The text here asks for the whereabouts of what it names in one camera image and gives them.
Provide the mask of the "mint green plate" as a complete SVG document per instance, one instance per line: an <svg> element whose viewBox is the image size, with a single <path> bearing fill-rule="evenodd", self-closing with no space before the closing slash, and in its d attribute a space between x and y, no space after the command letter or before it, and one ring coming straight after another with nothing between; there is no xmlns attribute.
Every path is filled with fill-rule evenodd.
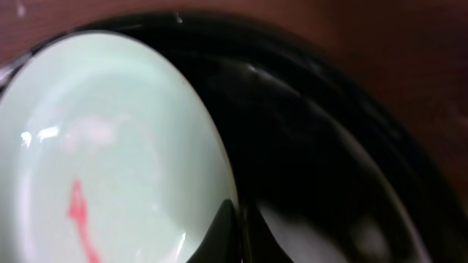
<svg viewBox="0 0 468 263"><path fill-rule="evenodd" d="M187 262L226 199L205 105L136 39L60 38L1 95L3 262Z"/></svg>

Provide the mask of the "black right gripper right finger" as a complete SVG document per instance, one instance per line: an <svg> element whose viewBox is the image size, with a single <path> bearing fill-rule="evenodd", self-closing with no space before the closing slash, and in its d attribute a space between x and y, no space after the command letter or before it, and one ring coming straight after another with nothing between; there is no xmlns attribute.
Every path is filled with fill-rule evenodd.
<svg viewBox="0 0 468 263"><path fill-rule="evenodd" d="M255 206L241 210L243 261L246 263L293 263L272 235Z"/></svg>

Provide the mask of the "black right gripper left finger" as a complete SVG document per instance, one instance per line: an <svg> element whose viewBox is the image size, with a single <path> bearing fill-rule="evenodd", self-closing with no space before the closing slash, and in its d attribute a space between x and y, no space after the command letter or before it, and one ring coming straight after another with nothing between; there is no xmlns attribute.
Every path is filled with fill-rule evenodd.
<svg viewBox="0 0 468 263"><path fill-rule="evenodd" d="M233 202L224 200L203 241L187 263L239 263L238 224Z"/></svg>

